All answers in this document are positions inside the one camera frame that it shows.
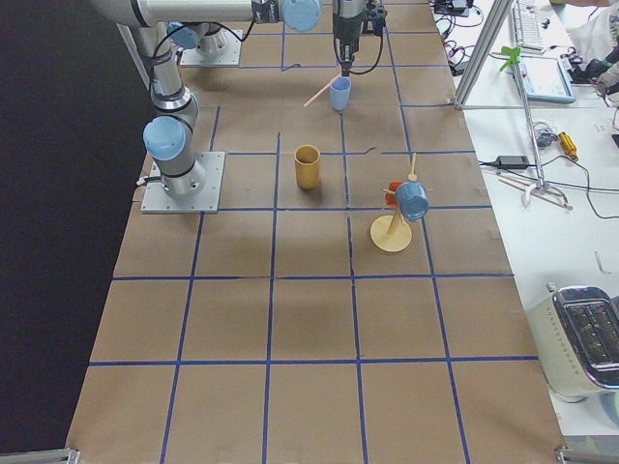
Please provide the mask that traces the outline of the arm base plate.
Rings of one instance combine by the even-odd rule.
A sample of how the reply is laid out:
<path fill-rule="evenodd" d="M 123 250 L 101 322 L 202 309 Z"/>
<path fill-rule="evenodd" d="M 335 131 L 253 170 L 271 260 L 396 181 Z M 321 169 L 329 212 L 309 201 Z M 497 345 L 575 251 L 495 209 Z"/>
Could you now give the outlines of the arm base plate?
<path fill-rule="evenodd" d="M 202 38 L 197 48 L 183 51 L 180 65 L 185 68 L 232 68 L 241 58 L 241 42 L 221 29 L 217 34 Z"/>
<path fill-rule="evenodd" d="M 164 176 L 153 162 L 150 177 L 158 180 L 145 185 L 140 210 L 144 214 L 216 214 L 226 152 L 193 152 L 194 165 L 178 178 Z"/>

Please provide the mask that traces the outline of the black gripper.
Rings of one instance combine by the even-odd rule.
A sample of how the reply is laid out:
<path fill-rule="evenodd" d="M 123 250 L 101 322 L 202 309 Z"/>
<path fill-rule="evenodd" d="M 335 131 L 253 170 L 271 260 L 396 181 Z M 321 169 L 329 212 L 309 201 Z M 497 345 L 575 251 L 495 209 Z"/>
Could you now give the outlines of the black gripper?
<path fill-rule="evenodd" d="M 335 0 L 332 2 L 334 52 L 341 76 L 349 76 L 360 39 L 370 34 L 383 35 L 387 10 L 380 1 Z"/>

